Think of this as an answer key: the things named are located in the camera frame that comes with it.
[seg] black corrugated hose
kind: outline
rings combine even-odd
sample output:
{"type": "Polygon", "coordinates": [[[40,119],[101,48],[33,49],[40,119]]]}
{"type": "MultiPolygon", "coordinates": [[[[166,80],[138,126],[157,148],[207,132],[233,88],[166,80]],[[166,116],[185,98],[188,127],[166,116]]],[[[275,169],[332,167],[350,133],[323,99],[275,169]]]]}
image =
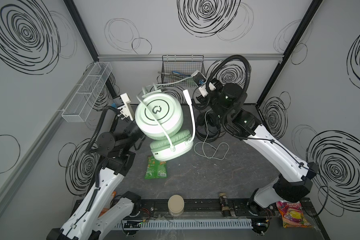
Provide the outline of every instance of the black corrugated hose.
{"type": "Polygon", "coordinates": [[[97,123],[96,129],[93,132],[93,135],[91,137],[91,140],[89,141],[87,147],[85,148],[85,151],[84,151],[85,154],[90,154],[91,153],[91,148],[92,148],[93,144],[95,143],[95,141],[97,139],[97,136],[99,135],[100,129],[103,126],[103,122],[104,122],[104,119],[106,117],[106,114],[107,114],[108,110],[114,111],[116,113],[116,115],[120,114],[119,109],[116,109],[116,108],[114,108],[112,106],[106,106],[103,109],[103,111],[101,113],[101,116],[100,116],[100,119],[99,119],[99,122],[97,123]]]}
{"type": "Polygon", "coordinates": [[[101,170],[101,167],[103,166],[104,161],[105,161],[105,159],[103,158],[103,160],[100,162],[100,164],[98,164],[96,166],[96,169],[95,169],[95,189],[93,190],[91,199],[89,200],[89,203],[87,205],[87,208],[86,208],[87,212],[89,212],[91,210],[91,207],[92,207],[93,202],[95,201],[97,192],[99,191],[99,187],[100,187],[100,176],[99,176],[99,174],[100,174],[100,170],[101,170]]]}
{"type": "MultiPolygon", "coordinates": [[[[243,140],[243,139],[246,139],[245,137],[240,137],[240,136],[237,136],[235,135],[234,132],[231,132],[226,126],[226,121],[227,121],[227,116],[228,114],[235,108],[238,106],[238,104],[240,104],[241,102],[241,99],[244,97],[245,93],[247,92],[247,89],[248,89],[248,85],[250,84],[250,78],[251,78],[251,65],[250,63],[248,62],[248,60],[243,57],[242,55],[232,55],[232,56],[229,56],[228,58],[226,58],[224,61],[222,61],[218,66],[217,68],[215,68],[215,70],[211,73],[211,75],[209,76],[208,80],[206,81],[205,83],[205,88],[206,88],[206,91],[208,93],[211,92],[211,90],[209,89],[209,82],[213,79],[213,76],[215,76],[215,74],[229,61],[232,61],[232,60],[239,60],[241,61],[243,64],[244,64],[244,67],[245,67],[245,83],[244,83],[244,86],[243,86],[243,90],[241,91],[241,94],[240,94],[240,97],[238,97],[235,102],[227,109],[227,111],[223,114],[222,116],[222,121],[221,121],[221,125],[223,126],[224,130],[227,131],[229,134],[231,134],[233,137],[235,138],[238,138],[240,140],[243,140]]],[[[205,108],[208,106],[209,104],[209,101],[210,99],[208,98],[208,102],[207,104],[205,105],[205,108]]]]}

